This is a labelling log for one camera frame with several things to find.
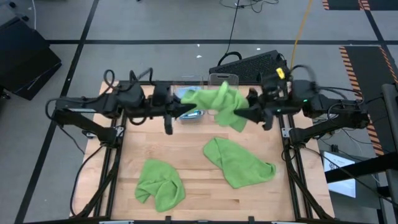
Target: cable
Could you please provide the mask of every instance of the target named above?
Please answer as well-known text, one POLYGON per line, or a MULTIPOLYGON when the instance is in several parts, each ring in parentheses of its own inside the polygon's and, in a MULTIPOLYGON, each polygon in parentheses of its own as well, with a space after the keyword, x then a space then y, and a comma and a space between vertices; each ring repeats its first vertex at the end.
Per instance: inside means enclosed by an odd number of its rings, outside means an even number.
POLYGON ((322 154, 320 154, 319 152, 317 152, 317 151, 315 151, 315 150, 313 150, 313 149, 310 149, 310 148, 307 148, 307 147, 304 147, 304 149, 307 149, 307 150, 309 150, 309 151, 312 151, 312 152, 318 154, 322 159, 328 160, 331 164, 335 165, 339 170, 343 171, 345 174, 347 174, 347 175, 348 175, 349 177, 351 177, 352 179, 355 179, 358 183, 362 184, 364 187, 366 187, 367 189, 369 189, 369 190, 370 190, 371 192, 373 192, 375 195, 377 195, 377 196, 380 197, 380 198, 383 198, 383 199, 386 200, 387 202, 390 202, 391 205, 392 205, 394 208, 398 208, 398 204, 396 204, 396 203, 393 202, 392 200, 386 198, 385 196, 379 194, 377 191, 373 190, 371 187, 369 187, 368 185, 366 185, 364 182, 360 181, 357 177, 354 177, 354 175, 350 174, 347 170, 345 170, 344 168, 342 168, 342 167, 338 166, 337 164, 335 164, 334 162, 332 162, 329 158, 326 158, 325 156, 323 156, 322 154))
MULTIPOLYGON (((328 146, 331 147, 331 145, 328 144, 328 143, 326 143, 323 139, 320 139, 320 140, 321 140, 323 143, 325 143, 326 145, 328 145, 328 146)), ((361 151, 361 155, 363 156, 363 151, 362 151, 361 146, 360 146, 356 141, 353 141, 353 142, 358 146, 359 150, 361 151)), ((350 158, 352 158, 352 159, 354 159, 354 160, 363 162, 363 160, 358 159, 358 158, 355 158, 355 157, 351 156, 350 154, 348 154, 347 152, 342 151, 341 149, 339 149, 338 152, 342 152, 343 154, 345 154, 346 156, 348 156, 348 157, 350 157, 350 158)), ((371 177, 372 177, 377 183, 381 184, 380 181, 376 179, 376 175, 375 175, 375 174, 371 174, 371 177)))
POLYGON ((332 108, 334 108, 335 106, 338 106, 338 105, 340 105, 341 103, 335 103, 334 105, 331 105, 329 108, 328 108, 328 113, 326 114, 326 116, 328 117, 328 121, 330 121, 330 122, 332 122, 332 123, 335 123, 331 118, 330 118, 330 111, 331 111, 331 109, 332 108))
POLYGON ((262 5, 263 5, 264 3, 268 3, 268 4, 278 4, 278 3, 279 3, 279 0, 275 0, 274 2, 263 1, 263 0, 250 0, 250 7, 251 7, 251 10, 253 10, 253 12, 255 12, 255 13, 260 13, 260 12, 262 11, 262 5), (254 10, 253 5, 255 5, 256 3, 259 3, 259 2, 261 2, 260 11, 256 11, 256 10, 254 10))
MULTIPOLYGON (((150 72, 150 82, 152 83, 152 74, 153 74, 153 69, 152 68, 149 68, 146 71, 144 71, 144 73, 140 74, 139 77, 143 77, 149 72, 150 72)), ((115 81, 115 75, 114 75, 114 72, 112 70, 110 70, 110 69, 105 71, 103 79, 104 79, 105 84, 108 86, 106 91, 104 91, 104 94, 105 94, 110 89, 112 89, 114 91, 120 91, 120 92, 129 91, 139 81, 140 78, 137 78, 136 74, 134 73, 134 71, 130 70, 130 73, 129 73, 129 86, 127 88, 125 88, 125 89, 122 89, 119 85, 118 86, 113 86, 113 83, 115 81), (109 82, 109 80, 108 80, 108 73, 109 72, 112 74, 111 82, 109 82)))
POLYGON ((354 143, 355 143, 355 145, 358 147, 358 149, 359 149, 359 151, 360 151, 360 153, 361 153, 361 156, 363 156, 363 150, 362 150, 362 148, 361 148, 361 146, 358 144, 358 142, 356 142, 356 141, 354 141, 353 139, 351 139, 354 143))
POLYGON ((329 91, 329 92, 332 92, 332 93, 336 93, 337 95, 341 96, 344 100, 347 100, 347 96, 345 96, 344 94, 340 93, 337 90, 334 90, 334 89, 331 89, 331 88, 324 88, 324 87, 320 87, 319 89, 320 90, 329 91))
POLYGON ((75 197, 75 190, 76 190, 76 185, 77 185, 77 181, 79 179, 79 175, 81 170, 83 169, 83 167, 86 165, 86 163, 93 157, 95 156, 104 146, 100 146, 94 153, 92 153, 92 155, 90 155, 80 166, 79 170, 77 171, 77 175, 75 177, 75 183, 73 184, 73 188, 72 188, 72 194, 70 196, 70 201, 69 201, 69 209, 70 209, 70 213, 72 213, 73 216, 76 216, 75 211, 73 211, 73 198, 75 197))
POLYGON ((33 5, 33 13, 34 13, 34 29, 36 30, 36 5, 35 5, 35 0, 32 0, 32 5, 33 5))
POLYGON ((296 68, 304 68, 304 69, 306 69, 306 71, 308 72, 308 75, 310 76, 310 78, 311 78, 311 81, 313 81, 313 82, 315 82, 316 80, 317 80, 317 76, 315 75, 315 72, 312 70, 312 68, 311 67, 309 67, 309 66, 307 66, 307 65, 295 65, 291 70, 291 73, 293 73, 293 71, 296 69, 296 68))
POLYGON ((298 34, 297 34, 296 40, 294 42, 293 52, 292 52, 292 61, 290 63, 290 69, 293 69, 294 56, 295 56, 295 53, 296 53, 297 42, 301 38, 301 34, 303 32, 303 29, 304 29, 305 21, 307 20, 307 16, 308 16, 308 14, 310 13, 310 10, 311 10, 311 5, 312 5, 312 0, 308 0, 308 6, 307 6, 307 9, 305 10, 303 20, 301 21, 300 29, 298 30, 298 34))
POLYGON ((112 70, 110 70, 110 69, 105 70, 103 77, 104 77, 104 81, 105 81, 105 83, 107 84, 108 87, 105 89, 104 92, 99 94, 99 96, 97 96, 96 98, 93 98, 92 100, 71 100, 71 99, 66 99, 66 98, 62 98, 62 97, 49 99, 45 103, 45 115, 46 115, 46 117, 48 117, 48 119, 53 121, 53 119, 52 119, 52 117, 50 116, 50 113, 49 113, 49 104, 51 102, 53 102, 53 101, 63 100, 63 101, 72 102, 72 103, 94 103, 94 102, 97 102, 98 100, 100 100, 113 87, 113 83, 114 83, 114 80, 115 80, 114 72, 112 70), (112 74, 111 82, 109 82, 107 80, 108 73, 112 74))
POLYGON ((366 102, 366 104, 368 104, 368 103, 370 103, 370 102, 372 102, 372 101, 378 100, 378 99, 384 99, 384 97, 383 97, 383 96, 378 96, 378 97, 376 97, 376 98, 373 98, 373 99, 371 99, 371 100, 368 100, 368 101, 366 102))
MULTIPOLYGON (((285 159, 285 157, 284 157, 284 154, 285 154, 286 151, 288 151, 288 153, 290 153, 290 152, 289 152, 289 149, 284 149, 284 150, 282 150, 282 153, 280 154, 280 157, 281 157, 282 160, 285 161, 285 162, 286 162, 286 159, 285 159)), ((290 158, 290 160, 289 160, 288 162, 291 162, 295 157, 296 157, 296 153, 293 154, 293 156, 290 158)))
POLYGON ((147 120, 147 117, 145 116, 145 117, 143 117, 142 118, 142 120, 140 121, 140 122, 134 122, 133 120, 132 120, 132 118, 129 118, 129 121, 130 121, 130 123, 131 124, 133 124, 133 125, 142 125, 142 124, 144 124, 144 122, 147 120))
POLYGON ((374 123, 376 123, 378 121, 381 121, 382 119, 384 119, 386 117, 388 117, 388 115, 385 115, 385 116, 382 116, 381 118, 375 119, 374 121, 372 121, 372 123, 374 124, 374 123))
POLYGON ((236 15, 237 15, 237 13, 238 13, 238 8, 239 8, 239 2, 240 2, 240 0, 238 0, 238 3, 237 3, 237 5, 236 5, 236 9, 235 9, 235 16, 234 16, 234 22, 232 23, 231 35, 229 36, 228 48, 226 49, 226 52, 225 52, 225 54, 227 54, 227 53, 228 53, 228 51, 229 51, 229 46, 231 45, 231 41, 232 41, 232 33, 234 32, 235 21, 236 21, 236 15))
POLYGON ((227 5, 223 4, 223 0, 219 0, 218 3, 219 3, 220 5, 222 5, 222 6, 224 6, 224 7, 228 7, 228 8, 231 8, 231 9, 236 9, 236 8, 238 8, 238 9, 244 9, 245 7, 253 6, 253 5, 255 5, 255 4, 259 3, 259 2, 262 2, 261 5, 262 5, 263 3, 268 3, 268 4, 278 4, 278 3, 279 3, 279 0, 274 0, 274 2, 269 2, 269 1, 265 1, 265 0, 252 0, 252 1, 253 1, 254 3, 251 2, 250 4, 247 4, 247 5, 237 5, 237 4, 235 4, 236 6, 227 6, 227 5))
POLYGON ((75 143, 76 147, 81 151, 81 153, 83 153, 83 155, 85 154, 85 152, 81 149, 81 147, 79 146, 79 144, 77 144, 76 139, 74 137, 72 137, 69 133, 67 133, 66 130, 64 130, 63 127, 58 126, 62 132, 64 132, 70 139, 72 139, 73 143, 75 143))
POLYGON ((352 136, 350 136, 346 130, 343 129, 343 131, 348 135, 348 137, 349 137, 350 139, 352 139, 352 140, 354 140, 354 141, 356 141, 356 142, 359 142, 359 143, 362 143, 362 144, 373 145, 373 143, 359 141, 359 140, 353 138, 352 136))
MULTIPOLYGON (((361 93, 360 91, 358 91, 358 90, 350 90, 350 89, 347 89, 347 88, 332 87, 332 86, 320 86, 319 88, 320 88, 320 89, 322 89, 322 88, 327 88, 327 89, 334 89, 334 90, 351 91, 351 92, 353 92, 353 93, 356 93, 356 94, 359 94, 359 95, 362 96, 362 93, 361 93)), ((363 104, 364 102, 365 102, 365 97, 362 96, 362 100, 359 102, 359 105, 363 104)))

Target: clear plastic container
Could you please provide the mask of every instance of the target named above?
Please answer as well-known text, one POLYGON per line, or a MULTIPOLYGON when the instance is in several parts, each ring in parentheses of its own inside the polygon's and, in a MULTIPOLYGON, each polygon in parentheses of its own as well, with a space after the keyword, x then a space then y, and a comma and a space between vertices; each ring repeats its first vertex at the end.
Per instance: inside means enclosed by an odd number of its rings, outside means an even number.
MULTIPOLYGON (((187 90, 203 89, 203 77, 201 75, 182 75, 180 81, 174 82, 172 87, 173 94, 179 98, 182 98, 187 90)), ((178 120, 182 124, 197 123, 202 119, 204 114, 204 110, 195 110, 191 113, 181 115, 178 120)))
MULTIPOLYGON (((236 90, 239 88, 239 77, 237 75, 213 73, 209 75, 207 89, 218 90, 223 82, 228 82, 230 88, 234 88, 236 90)), ((217 113, 217 110, 207 110, 208 115, 214 116, 217 113)))

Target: wooden table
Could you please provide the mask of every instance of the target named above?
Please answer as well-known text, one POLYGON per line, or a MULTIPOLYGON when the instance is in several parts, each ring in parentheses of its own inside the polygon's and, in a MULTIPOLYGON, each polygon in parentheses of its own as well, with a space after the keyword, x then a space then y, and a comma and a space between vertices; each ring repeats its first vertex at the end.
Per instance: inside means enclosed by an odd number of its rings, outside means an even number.
MULTIPOLYGON (((152 86, 143 86, 146 95, 152 94, 152 86)), ((247 95, 249 86, 240 86, 247 95)), ((296 127, 312 125, 311 119, 302 113, 294 116, 296 127)), ((96 114, 94 121, 109 126, 110 120, 96 114)), ((264 131, 261 125, 248 121, 244 131, 218 126, 210 115, 197 124, 181 124, 175 121, 174 134, 164 133, 163 118, 147 120, 141 126, 127 122, 123 152, 116 184, 112 219, 116 220, 224 220, 245 221, 254 216, 257 221, 294 220, 286 164, 281 159, 282 140, 278 120, 273 128, 264 131), (277 173, 271 181, 232 189, 223 173, 203 155, 203 146, 212 138, 230 139, 244 146, 263 161, 276 165, 277 173), (159 159, 175 167, 185 187, 185 200, 174 209, 158 213, 154 198, 141 204, 135 199, 134 190, 146 159, 159 159)), ((307 147, 318 150, 315 140, 307 147)), ((85 159, 98 148, 98 140, 88 140, 85 159)), ((80 174, 76 188, 74 208, 79 212, 98 188, 104 158, 103 149, 90 160, 80 174)), ((330 215, 333 208, 319 155, 302 150, 302 160, 309 191, 330 215)), ((305 216, 299 189, 298 199, 302 216, 305 216)), ((108 193, 104 195, 101 213, 104 214, 108 193)))

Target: microfiber cloth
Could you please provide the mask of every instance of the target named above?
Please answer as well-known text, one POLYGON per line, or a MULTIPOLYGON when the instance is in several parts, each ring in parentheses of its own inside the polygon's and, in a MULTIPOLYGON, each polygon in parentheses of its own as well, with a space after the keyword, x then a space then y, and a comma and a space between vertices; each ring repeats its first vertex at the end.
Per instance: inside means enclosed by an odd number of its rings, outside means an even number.
POLYGON ((248 108, 247 99, 239 90, 231 89, 228 82, 223 82, 218 90, 187 90, 181 103, 194 103, 195 110, 217 110, 215 121, 221 126, 230 126, 241 132, 247 119, 234 114, 234 110, 248 108))
POLYGON ((185 198, 185 190, 178 172, 169 164, 148 159, 145 161, 136 187, 136 199, 141 203, 155 197, 155 208, 164 212, 174 208, 185 198))
POLYGON ((234 189, 271 180, 274 164, 259 160, 245 148, 228 139, 214 138, 203 150, 214 165, 223 170, 224 177, 234 189))

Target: blue object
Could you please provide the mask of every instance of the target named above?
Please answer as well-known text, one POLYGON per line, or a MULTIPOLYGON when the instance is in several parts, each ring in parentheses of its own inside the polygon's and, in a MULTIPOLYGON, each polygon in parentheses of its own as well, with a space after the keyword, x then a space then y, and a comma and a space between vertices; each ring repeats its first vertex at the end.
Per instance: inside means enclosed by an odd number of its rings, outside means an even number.
MULTIPOLYGON (((202 88, 200 86, 181 87, 181 88, 177 88, 177 91, 175 92, 175 94, 179 98, 182 98, 184 96, 185 92, 187 92, 187 90, 201 90, 201 89, 202 88)), ((184 120, 184 119, 199 119, 204 114, 205 114, 205 112, 203 110, 194 110, 192 113, 183 114, 179 118, 182 120, 184 120)))

